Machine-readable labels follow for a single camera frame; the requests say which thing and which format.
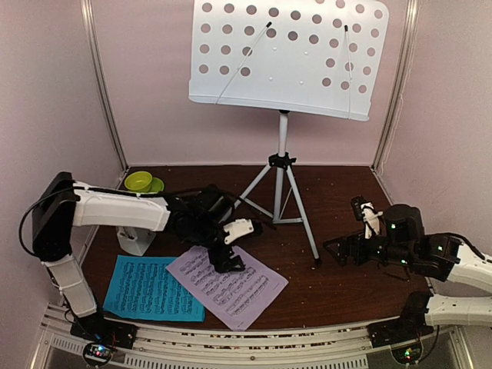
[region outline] brown wooden surface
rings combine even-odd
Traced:
[[[158,167],[143,168],[166,184],[166,191],[196,188],[215,183],[220,188],[240,194],[261,170],[255,166]],[[367,321],[399,315],[412,291],[426,291],[422,277],[412,275],[410,282],[385,276],[374,262],[361,267],[339,267],[321,247],[323,241],[361,229],[354,220],[350,199],[362,194],[376,209],[389,206],[383,191],[369,168],[294,166],[301,196],[311,223],[314,239],[323,264],[314,266],[308,239],[301,224],[269,228],[262,236],[238,240],[237,244],[289,280],[289,285],[251,329],[320,327],[355,321]],[[255,188],[250,199],[272,209],[274,171]],[[286,216],[297,215],[294,199],[289,201]],[[238,217],[249,218],[242,205]],[[146,256],[179,256],[187,250],[171,234],[158,234]],[[101,227],[96,235],[83,270],[99,301],[105,299],[120,249],[116,231]],[[397,267],[385,271],[404,277]],[[175,327],[227,329],[207,311],[204,323],[159,323]]]

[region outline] music stand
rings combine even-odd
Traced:
[[[189,98],[208,104],[277,109],[278,153],[241,197],[275,224],[303,223],[320,262],[286,152],[288,113],[369,119],[389,11],[374,0],[195,0]],[[274,211],[247,199],[276,167]],[[282,219],[284,173],[300,218]]]

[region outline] purple sheet music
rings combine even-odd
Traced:
[[[173,263],[169,273],[233,331],[245,331],[287,286],[288,281],[238,246],[246,270],[219,274],[207,249],[194,246]]]

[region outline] paper sheet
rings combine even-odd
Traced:
[[[203,321],[203,305],[166,271],[175,260],[118,256],[103,309],[129,319]]]
[[[194,246],[168,266],[168,271],[210,312],[233,331],[246,330],[281,293],[288,281],[238,246],[246,270],[219,274],[207,249]]]

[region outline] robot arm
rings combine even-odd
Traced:
[[[466,238],[426,235],[420,211],[405,204],[382,214],[359,197],[352,200],[352,208],[356,219],[364,222],[364,230],[323,243],[338,264],[346,265],[351,258],[356,265],[368,261],[400,265],[415,274],[468,284],[492,294],[492,258]],[[374,217],[385,225],[385,235],[376,227]],[[451,298],[414,292],[398,319],[371,324],[368,330],[373,347],[380,347],[417,339],[442,324],[492,326],[492,297]]]
[[[113,341],[109,337],[114,335],[118,346],[130,348],[136,328],[104,319],[72,254],[72,226],[98,224],[169,231],[182,241],[205,246],[216,271],[242,271],[244,264],[233,255],[231,243],[246,234],[261,233],[261,225],[248,219],[223,225],[220,219],[227,218],[233,207],[233,201],[213,185],[183,197],[134,194],[92,187],[62,172],[30,208],[33,232],[32,252],[28,252],[46,266],[66,297],[76,320],[73,335],[102,343]],[[22,245],[25,216],[19,230]]]

